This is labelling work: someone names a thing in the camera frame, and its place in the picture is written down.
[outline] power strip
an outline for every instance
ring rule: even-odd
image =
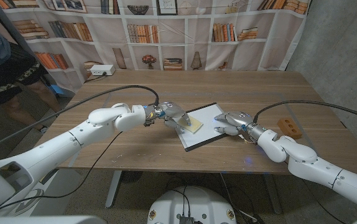
[[[106,75],[112,75],[115,72],[115,67],[114,65],[93,65],[90,71],[94,76],[103,75],[104,72]]]

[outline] person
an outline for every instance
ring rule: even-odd
[[[32,90],[55,112],[61,110],[54,94],[40,81],[46,69],[26,52],[11,37],[0,23],[0,105],[12,119],[26,125],[36,122],[35,118],[20,107],[17,94],[22,92],[17,82]],[[42,134],[47,127],[34,127]]]

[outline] shorts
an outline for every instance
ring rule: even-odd
[[[0,65],[0,105],[22,92],[17,82],[31,85],[47,70],[20,45],[10,43],[11,56]]]

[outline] bookshelf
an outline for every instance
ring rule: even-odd
[[[228,13],[232,0],[177,0],[193,8],[188,15],[158,16],[156,0],[118,0],[120,14],[102,14],[100,0],[83,0],[87,13],[53,11],[43,0],[39,7],[3,9],[11,21],[35,20],[48,33],[48,39],[28,40],[30,48],[38,52],[62,54],[68,69],[48,70],[63,88],[77,91],[87,79],[85,61],[113,64],[120,69],[113,49],[122,51],[126,69],[145,70],[142,56],[153,55],[154,69],[163,70],[165,58],[181,58],[183,70],[192,70],[195,52],[200,53],[200,70],[218,70],[227,62],[227,70],[283,70],[299,41],[305,24],[305,14],[286,9],[258,11],[263,0],[241,0],[237,12]],[[134,15],[128,5],[149,6],[145,15]],[[197,14],[196,7],[205,8]],[[85,23],[92,42],[56,37],[49,21]],[[213,24],[234,24],[237,34],[243,29],[258,28],[255,39],[234,42],[214,42]],[[159,26],[158,43],[131,43],[128,24]]]

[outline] table leg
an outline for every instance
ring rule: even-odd
[[[109,186],[108,196],[106,197],[105,207],[111,208],[114,203],[115,196],[118,192],[119,181],[121,180],[121,170],[114,171],[112,176],[111,185]]]
[[[267,186],[268,195],[270,197],[270,202],[272,205],[272,210],[275,214],[282,213],[281,203],[279,201],[277,186],[274,181],[274,177],[271,174],[263,174],[264,181]]]

